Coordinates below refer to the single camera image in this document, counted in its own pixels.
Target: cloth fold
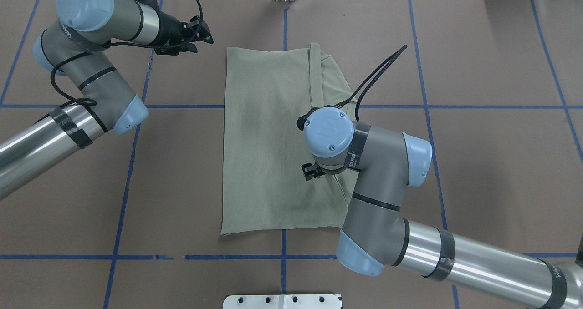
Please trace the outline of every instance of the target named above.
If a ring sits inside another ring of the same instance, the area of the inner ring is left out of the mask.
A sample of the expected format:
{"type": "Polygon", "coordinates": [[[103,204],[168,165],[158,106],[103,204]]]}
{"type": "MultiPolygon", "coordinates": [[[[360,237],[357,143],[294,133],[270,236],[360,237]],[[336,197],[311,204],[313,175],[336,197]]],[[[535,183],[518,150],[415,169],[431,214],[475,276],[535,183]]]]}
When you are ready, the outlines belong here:
{"type": "MultiPolygon", "coordinates": [[[[221,234],[342,226],[357,174],[306,182],[300,166],[314,159],[296,120],[351,94],[318,44],[281,52],[227,48],[221,234]]],[[[351,118],[354,105],[344,107],[351,118]]]]}

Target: folded cloth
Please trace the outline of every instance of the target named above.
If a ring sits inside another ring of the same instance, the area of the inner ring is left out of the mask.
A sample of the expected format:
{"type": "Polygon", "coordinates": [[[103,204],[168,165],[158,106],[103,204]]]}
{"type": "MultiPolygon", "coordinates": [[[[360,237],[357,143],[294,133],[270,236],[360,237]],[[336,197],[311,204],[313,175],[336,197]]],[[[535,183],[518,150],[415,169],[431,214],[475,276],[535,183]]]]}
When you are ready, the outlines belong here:
{"type": "MultiPolygon", "coordinates": [[[[227,48],[221,234],[344,224],[357,174],[306,182],[300,166],[314,158],[296,120],[351,94],[318,44],[282,52],[227,48]]],[[[354,106],[344,107],[352,119],[354,106]]]]}

